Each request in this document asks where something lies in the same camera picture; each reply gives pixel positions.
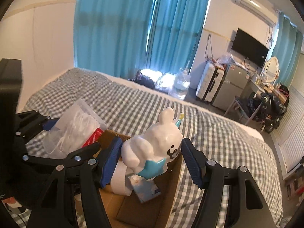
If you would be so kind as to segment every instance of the bear ear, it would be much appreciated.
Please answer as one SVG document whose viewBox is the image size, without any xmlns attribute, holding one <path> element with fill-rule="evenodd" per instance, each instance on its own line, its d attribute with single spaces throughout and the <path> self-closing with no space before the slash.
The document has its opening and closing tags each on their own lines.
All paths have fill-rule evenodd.
<svg viewBox="0 0 304 228">
<path fill-rule="evenodd" d="M 158 121 L 161 124 L 170 123 L 173 121 L 174 111 L 172 108 L 165 108 L 161 113 L 159 113 Z"/>
</svg>

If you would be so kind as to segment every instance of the air conditioner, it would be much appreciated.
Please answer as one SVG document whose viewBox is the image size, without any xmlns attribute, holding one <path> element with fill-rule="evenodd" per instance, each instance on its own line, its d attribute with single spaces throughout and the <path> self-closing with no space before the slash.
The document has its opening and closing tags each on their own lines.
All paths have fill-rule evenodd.
<svg viewBox="0 0 304 228">
<path fill-rule="evenodd" d="M 274 13 L 269 11 L 256 0 L 235 0 L 235 2 L 251 10 L 253 13 L 261 17 L 271 27 L 273 27 L 278 20 L 278 17 Z"/>
</svg>

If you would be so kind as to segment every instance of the television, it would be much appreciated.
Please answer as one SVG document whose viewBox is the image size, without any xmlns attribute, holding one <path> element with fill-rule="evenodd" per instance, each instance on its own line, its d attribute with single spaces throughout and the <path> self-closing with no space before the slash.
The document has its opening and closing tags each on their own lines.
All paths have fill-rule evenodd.
<svg viewBox="0 0 304 228">
<path fill-rule="evenodd" d="M 241 29 L 237 31 L 231 49 L 240 53 L 260 68 L 263 67 L 268 54 L 267 47 Z"/>
</svg>

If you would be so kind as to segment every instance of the oval mirror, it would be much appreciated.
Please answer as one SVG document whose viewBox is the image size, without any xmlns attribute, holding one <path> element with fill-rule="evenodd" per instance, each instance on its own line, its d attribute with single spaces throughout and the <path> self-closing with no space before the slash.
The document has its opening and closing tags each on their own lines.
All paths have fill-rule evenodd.
<svg viewBox="0 0 304 228">
<path fill-rule="evenodd" d="M 275 56 L 265 63 L 264 73 L 267 76 L 268 83 L 273 82 L 279 76 L 279 61 Z"/>
</svg>

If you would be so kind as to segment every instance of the suitcase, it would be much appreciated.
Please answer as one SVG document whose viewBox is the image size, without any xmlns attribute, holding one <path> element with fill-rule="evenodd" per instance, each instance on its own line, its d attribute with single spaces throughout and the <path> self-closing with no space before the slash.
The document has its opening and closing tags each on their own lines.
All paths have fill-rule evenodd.
<svg viewBox="0 0 304 228">
<path fill-rule="evenodd" d="M 202 101 L 211 102 L 224 75 L 224 70 L 207 63 L 197 86 L 196 96 Z"/>
</svg>

